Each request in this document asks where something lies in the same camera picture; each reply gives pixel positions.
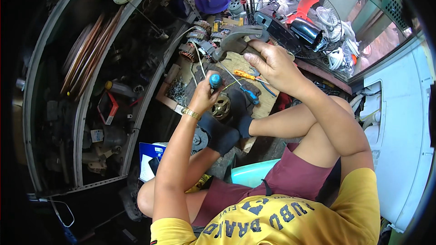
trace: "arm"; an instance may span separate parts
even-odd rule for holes
[[[211,95],[209,77],[213,73],[217,72],[209,71],[206,79],[198,84],[188,106],[199,115],[215,104],[223,88]],[[155,178],[153,222],[161,218],[179,218],[189,223],[183,184],[196,126],[197,120],[184,114],[168,142]]]
[[[341,155],[341,179],[357,168],[374,170],[368,140],[354,118],[304,77],[282,47],[257,40],[250,41],[250,45],[261,52],[266,63],[254,54],[247,53],[244,58],[276,89],[302,101],[317,119]]]

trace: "gold watch band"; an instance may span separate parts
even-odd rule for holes
[[[194,112],[193,110],[189,109],[188,107],[184,107],[182,110],[183,114],[187,114],[193,118],[195,118],[196,120],[200,121],[201,119],[201,115],[199,115],[198,113]]]

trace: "hand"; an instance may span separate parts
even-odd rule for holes
[[[298,70],[283,47],[272,46],[258,40],[252,40],[248,44],[260,52],[266,59],[266,63],[252,53],[245,53],[244,59],[256,68],[275,89],[298,98],[304,93],[306,86],[312,84]]]
[[[220,88],[215,90],[213,94],[211,94],[212,88],[209,83],[209,78],[212,74],[219,74],[219,72],[211,70],[208,71],[208,73],[206,74],[206,78],[199,82],[197,89],[195,89],[195,92],[193,93],[191,103],[189,103],[188,106],[189,109],[193,110],[199,115],[202,115],[205,111],[209,110],[215,104],[221,90],[223,90],[224,88],[224,85],[222,85]]]

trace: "teal plastic chair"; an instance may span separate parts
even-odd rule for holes
[[[231,169],[232,183],[241,184],[250,188],[255,188],[262,183],[270,169],[280,159],[249,164],[242,167],[235,167]]]

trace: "bolt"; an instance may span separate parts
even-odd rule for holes
[[[192,143],[194,145],[199,145],[201,143],[201,139],[200,139],[200,137],[197,134],[193,135]]]

